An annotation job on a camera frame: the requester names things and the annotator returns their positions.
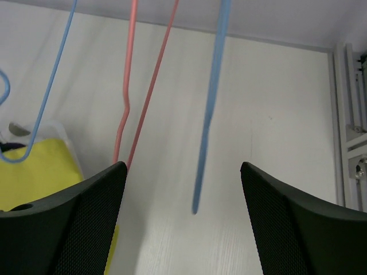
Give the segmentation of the olive yellow trousers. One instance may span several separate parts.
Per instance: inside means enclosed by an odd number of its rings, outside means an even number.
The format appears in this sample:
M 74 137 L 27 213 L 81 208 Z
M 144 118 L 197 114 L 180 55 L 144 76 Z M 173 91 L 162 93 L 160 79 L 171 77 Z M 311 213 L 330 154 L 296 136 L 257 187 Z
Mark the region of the olive yellow trousers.
M 82 179 L 63 140 L 34 145 L 21 163 L 1 163 L 1 212 L 33 202 L 78 184 Z

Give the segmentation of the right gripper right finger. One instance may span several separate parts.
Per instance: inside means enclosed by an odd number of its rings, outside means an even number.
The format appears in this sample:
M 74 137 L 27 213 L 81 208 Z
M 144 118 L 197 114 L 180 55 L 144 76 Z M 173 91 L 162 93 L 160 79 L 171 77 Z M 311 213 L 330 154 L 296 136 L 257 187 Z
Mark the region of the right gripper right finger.
M 253 164 L 241 182 L 263 274 L 366 274 L 366 213 L 283 183 Z

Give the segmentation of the purple camouflage trousers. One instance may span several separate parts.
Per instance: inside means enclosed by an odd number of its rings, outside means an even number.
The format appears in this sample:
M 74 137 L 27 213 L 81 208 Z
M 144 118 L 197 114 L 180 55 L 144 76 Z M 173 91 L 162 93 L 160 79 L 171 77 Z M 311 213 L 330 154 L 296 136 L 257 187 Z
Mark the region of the purple camouflage trousers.
M 3 143 L 3 142 L 0 142 L 1 152 L 16 150 L 16 149 L 23 148 L 23 147 L 25 147 L 25 145 L 21 144 L 21 143 Z

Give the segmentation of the white plastic basket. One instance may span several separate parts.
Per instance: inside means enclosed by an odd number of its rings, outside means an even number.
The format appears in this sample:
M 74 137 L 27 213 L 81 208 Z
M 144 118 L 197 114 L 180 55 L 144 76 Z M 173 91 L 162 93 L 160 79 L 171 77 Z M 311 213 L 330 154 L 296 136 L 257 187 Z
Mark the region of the white plastic basket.
M 19 143 L 28 145 L 33 128 L 34 123 L 19 125 L 15 122 L 11 122 L 7 128 L 3 128 L 1 130 L 1 143 Z M 37 143 L 45 139 L 60 139 L 64 141 L 73 157 L 75 164 L 79 169 L 79 172 L 81 173 L 82 179 L 84 179 L 84 174 L 81 169 L 75 148 L 71 142 L 71 139 L 68 137 L 64 126 L 55 120 L 46 120 L 41 122 L 34 142 Z

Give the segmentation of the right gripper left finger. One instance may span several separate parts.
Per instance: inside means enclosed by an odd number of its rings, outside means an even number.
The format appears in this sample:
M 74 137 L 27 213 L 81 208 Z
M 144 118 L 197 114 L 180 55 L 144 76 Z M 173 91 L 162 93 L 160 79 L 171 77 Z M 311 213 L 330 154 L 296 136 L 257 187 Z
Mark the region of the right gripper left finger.
M 1 212 L 1 274 L 103 274 L 127 166 Z

